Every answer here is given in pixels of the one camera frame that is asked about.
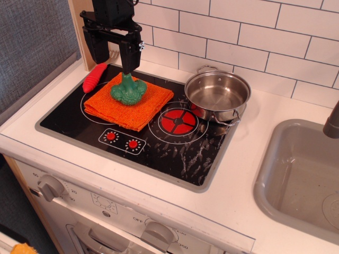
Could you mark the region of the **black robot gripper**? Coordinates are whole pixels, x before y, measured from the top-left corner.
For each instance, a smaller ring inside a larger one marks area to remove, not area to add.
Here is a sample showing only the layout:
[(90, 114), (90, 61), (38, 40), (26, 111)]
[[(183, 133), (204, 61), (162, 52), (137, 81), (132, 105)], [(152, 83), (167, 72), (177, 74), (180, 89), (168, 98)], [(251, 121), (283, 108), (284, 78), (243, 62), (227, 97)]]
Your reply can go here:
[(140, 66), (142, 27), (133, 21), (138, 1), (95, 0), (93, 10), (80, 13), (83, 18), (83, 33), (92, 59), (101, 64), (109, 59), (108, 42), (99, 31), (127, 31), (119, 43), (124, 74), (129, 74)]

